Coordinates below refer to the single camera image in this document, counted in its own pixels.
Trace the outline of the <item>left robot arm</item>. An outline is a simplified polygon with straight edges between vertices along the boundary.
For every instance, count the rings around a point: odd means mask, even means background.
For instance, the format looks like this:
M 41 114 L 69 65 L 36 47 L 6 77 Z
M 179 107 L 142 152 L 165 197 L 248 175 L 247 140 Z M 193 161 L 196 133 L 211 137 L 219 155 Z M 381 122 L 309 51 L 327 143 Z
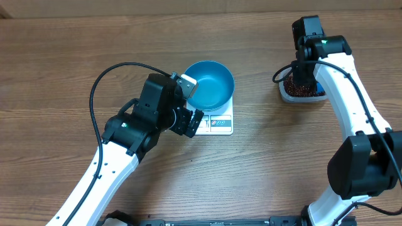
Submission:
M 124 180 L 169 129 L 194 137 L 203 112 L 184 107 L 198 87 L 188 75 L 151 73 L 141 95 L 110 118 L 87 171 L 49 225 L 95 225 Z

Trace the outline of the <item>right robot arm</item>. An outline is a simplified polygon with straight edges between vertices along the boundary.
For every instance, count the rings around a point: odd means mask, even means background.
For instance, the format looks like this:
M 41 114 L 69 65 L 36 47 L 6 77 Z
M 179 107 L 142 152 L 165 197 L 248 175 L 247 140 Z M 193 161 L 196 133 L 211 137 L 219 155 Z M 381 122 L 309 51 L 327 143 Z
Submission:
M 401 181 L 401 132 L 392 130 L 367 94 L 346 39 L 326 36 L 318 16 L 292 24 L 294 81 L 320 84 L 342 131 L 328 163 L 329 186 L 307 207 L 309 225 L 340 225 L 357 206 Z

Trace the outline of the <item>red beans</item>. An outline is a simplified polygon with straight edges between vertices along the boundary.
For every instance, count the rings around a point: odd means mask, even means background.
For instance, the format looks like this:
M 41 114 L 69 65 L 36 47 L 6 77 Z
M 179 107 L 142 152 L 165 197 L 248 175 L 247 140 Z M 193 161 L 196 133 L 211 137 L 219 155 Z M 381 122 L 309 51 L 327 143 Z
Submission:
M 285 92 L 292 97 L 319 97 L 316 95 L 317 87 L 313 85 L 297 85 L 293 81 L 293 76 L 290 75 L 283 81 Z

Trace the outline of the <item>blue plastic measuring scoop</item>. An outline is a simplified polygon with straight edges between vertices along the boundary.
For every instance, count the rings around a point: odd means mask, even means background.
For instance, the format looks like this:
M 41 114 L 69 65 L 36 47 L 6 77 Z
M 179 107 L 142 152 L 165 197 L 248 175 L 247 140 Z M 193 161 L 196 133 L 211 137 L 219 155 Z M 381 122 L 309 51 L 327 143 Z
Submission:
M 317 95 L 317 96 L 323 96 L 323 95 L 325 95 L 325 91 L 324 91 L 324 89 L 323 89 L 323 87 L 321 86 L 320 83 L 317 83 L 317 84 L 316 84 L 316 87 L 317 87 L 317 91 L 316 91 L 316 95 Z

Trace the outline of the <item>white digital kitchen scale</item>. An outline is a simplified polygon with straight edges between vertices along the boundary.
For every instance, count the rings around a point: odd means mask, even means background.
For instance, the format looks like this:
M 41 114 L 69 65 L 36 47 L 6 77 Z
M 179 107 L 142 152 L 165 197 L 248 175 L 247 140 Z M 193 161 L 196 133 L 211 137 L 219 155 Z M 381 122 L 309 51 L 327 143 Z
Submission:
M 187 102 L 190 110 L 201 110 L 204 113 L 197 132 L 198 136 L 230 136 L 234 132 L 233 97 L 217 98 L 194 97 Z

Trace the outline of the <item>blue metal bowl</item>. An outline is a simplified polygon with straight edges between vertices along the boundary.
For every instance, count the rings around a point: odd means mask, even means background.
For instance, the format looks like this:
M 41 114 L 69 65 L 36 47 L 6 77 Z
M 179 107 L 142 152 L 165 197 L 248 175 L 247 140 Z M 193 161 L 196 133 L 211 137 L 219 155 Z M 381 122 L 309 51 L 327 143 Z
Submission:
M 185 72 L 198 83 L 194 95 L 188 103 L 199 110 L 220 109 L 233 96 L 235 80 L 231 71 L 223 64 L 204 60 L 189 66 Z

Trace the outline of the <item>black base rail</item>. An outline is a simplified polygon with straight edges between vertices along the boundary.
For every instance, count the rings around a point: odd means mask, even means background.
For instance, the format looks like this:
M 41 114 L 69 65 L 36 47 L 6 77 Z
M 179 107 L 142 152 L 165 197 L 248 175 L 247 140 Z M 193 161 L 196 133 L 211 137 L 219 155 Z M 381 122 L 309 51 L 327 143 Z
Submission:
M 116 210 L 98 221 L 95 226 L 308 226 L 310 223 L 301 216 L 274 216 L 266 219 L 242 220 L 185 220 L 166 221 L 146 219 L 135 222 L 132 216 Z

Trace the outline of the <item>clear plastic container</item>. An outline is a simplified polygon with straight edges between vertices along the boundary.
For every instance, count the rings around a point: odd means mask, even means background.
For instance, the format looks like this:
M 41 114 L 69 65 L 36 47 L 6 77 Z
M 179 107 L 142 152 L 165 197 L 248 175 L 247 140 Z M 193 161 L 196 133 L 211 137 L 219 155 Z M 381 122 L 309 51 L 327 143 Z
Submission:
M 282 99 L 287 103 L 302 104 L 327 100 L 326 93 L 319 83 L 298 85 L 293 81 L 292 74 L 279 83 L 279 90 Z

